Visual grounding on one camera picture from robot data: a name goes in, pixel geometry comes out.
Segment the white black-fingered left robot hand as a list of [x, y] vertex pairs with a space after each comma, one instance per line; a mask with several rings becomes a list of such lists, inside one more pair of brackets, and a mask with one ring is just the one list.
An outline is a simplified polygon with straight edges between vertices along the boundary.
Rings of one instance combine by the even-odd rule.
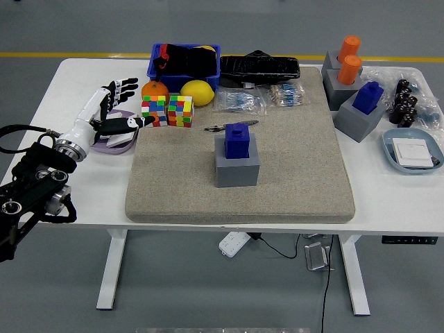
[[78, 114], [74, 127], [62, 134], [56, 144], [74, 145], [84, 151], [101, 136], [122, 135], [135, 132], [155, 121], [155, 117], [108, 119], [107, 114], [117, 105], [127, 101], [138, 88], [137, 78], [114, 80], [96, 90]]

